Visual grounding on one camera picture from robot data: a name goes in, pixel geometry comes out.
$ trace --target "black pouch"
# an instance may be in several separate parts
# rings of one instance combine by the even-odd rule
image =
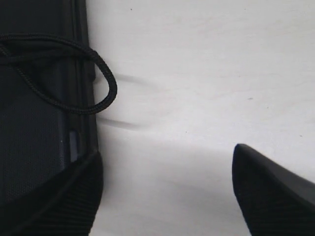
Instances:
[[[247,145],[235,148],[233,187],[253,236],[315,235],[315,184]]]
[[[5,33],[58,35],[88,46],[85,0],[1,0]],[[14,55],[56,46],[14,40],[2,45]],[[91,62],[42,58],[19,67],[62,103],[94,105]],[[95,116],[47,104],[13,67],[0,64],[0,236],[86,236],[102,190]]]

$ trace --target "white table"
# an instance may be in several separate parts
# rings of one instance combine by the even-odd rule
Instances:
[[[108,175],[92,236],[248,235],[237,143],[315,181],[313,0],[87,2],[119,85],[98,116]]]

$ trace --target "white surface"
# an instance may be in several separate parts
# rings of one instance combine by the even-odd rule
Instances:
[[[247,235],[237,143],[315,180],[314,12],[313,0],[88,0],[92,47],[119,84],[98,116],[108,176],[92,236]]]

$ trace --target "black strap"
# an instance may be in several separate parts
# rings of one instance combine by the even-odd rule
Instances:
[[[22,56],[14,56],[10,49],[5,45],[7,42],[14,41],[34,41],[54,43],[58,48],[53,50],[46,50]],[[19,34],[0,34],[0,65],[11,65],[15,71],[21,76],[27,86],[42,100],[59,108],[63,111],[79,114],[79,115],[93,115],[108,108],[116,98],[117,83],[115,77],[105,61],[100,55],[84,44],[77,41],[69,40],[60,36],[39,33],[19,33]],[[94,62],[101,70],[102,74],[109,85],[109,92],[107,96],[98,104],[90,107],[77,107],[62,103],[58,99],[44,93],[42,89],[30,78],[25,71],[18,66],[18,63],[27,62],[41,58],[58,58],[58,57],[76,57],[84,60]]]

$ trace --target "black cord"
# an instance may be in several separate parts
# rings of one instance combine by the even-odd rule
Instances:
[[[47,50],[42,52],[36,52],[31,54],[26,54],[22,56],[14,56],[10,52],[7,46],[3,43],[13,42],[13,41],[38,41],[38,42],[49,42],[56,43],[60,49]],[[100,57],[100,55],[84,44],[79,42],[69,40],[63,37],[50,35],[50,34],[39,34],[39,33],[19,33],[19,34],[0,34],[0,54],[4,57],[0,57],[0,65],[11,65],[16,72],[22,77],[27,86],[42,100],[57,107],[63,111],[69,113],[75,113],[79,115],[93,115],[99,113],[106,108],[108,108],[116,98],[117,95],[117,83],[115,77],[105,61]],[[109,92],[107,96],[96,105],[90,107],[77,107],[66,105],[59,101],[58,99],[45,94],[38,85],[20,68],[17,64],[51,57],[76,57],[84,60],[90,60],[94,62],[98,68],[101,70],[102,74],[109,85]]]

